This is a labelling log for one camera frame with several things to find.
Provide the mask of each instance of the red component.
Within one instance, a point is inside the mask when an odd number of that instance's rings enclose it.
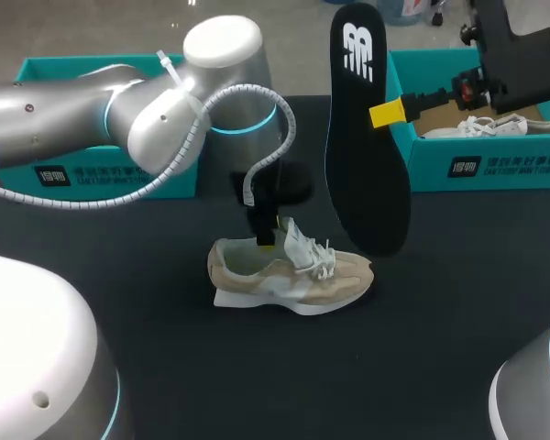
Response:
[[[460,88],[460,92],[462,94],[463,101],[469,103],[473,100],[473,96],[475,95],[473,92],[473,89],[470,85],[468,85],[468,82],[463,82],[462,87]]]

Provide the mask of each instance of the white midsole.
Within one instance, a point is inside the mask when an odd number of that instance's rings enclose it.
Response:
[[[333,312],[334,310],[345,307],[346,305],[349,305],[353,301],[356,301],[358,298],[360,298],[367,290],[368,289],[365,289],[358,295],[351,296],[350,298],[346,298],[343,301],[333,302],[326,305],[311,305],[302,304],[295,300],[288,300],[285,298],[280,298],[278,296],[257,295],[252,293],[236,293],[217,289],[216,296],[214,297],[214,305],[216,307],[246,309],[249,307],[258,307],[265,304],[276,304],[287,307],[297,314],[312,316],[315,314],[327,314],[328,312]]]

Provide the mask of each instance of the shoe tongue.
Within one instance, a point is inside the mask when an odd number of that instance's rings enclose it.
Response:
[[[490,125],[498,135],[521,136],[528,133],[528,121],[519,115],[509,115]]]
[[[286,232],[283,245],[285,254],[293,262],[297,269],[305,269],[312,266],[314,260],[310,254],[310,240],[308,240],[297,227],[292,218],[283,219],[282,230]]]

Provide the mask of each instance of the insole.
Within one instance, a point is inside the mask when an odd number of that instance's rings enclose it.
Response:
[[[371,256],[398,252],[410,224],[407,167],[388,126],[369,109],[385,103],[387,41],[380,13],[355,3],[338,10],[330,33],[332,102],[325,175],[332,204],[353,243]]]

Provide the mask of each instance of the shoe heel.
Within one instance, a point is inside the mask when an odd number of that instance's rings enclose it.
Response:
[[[236,309],[247,309],[263,305],[265,301],[257,295],[248,293],[232,293],[231,291],[216,290],[214,305],[216,307],[232,307]]]

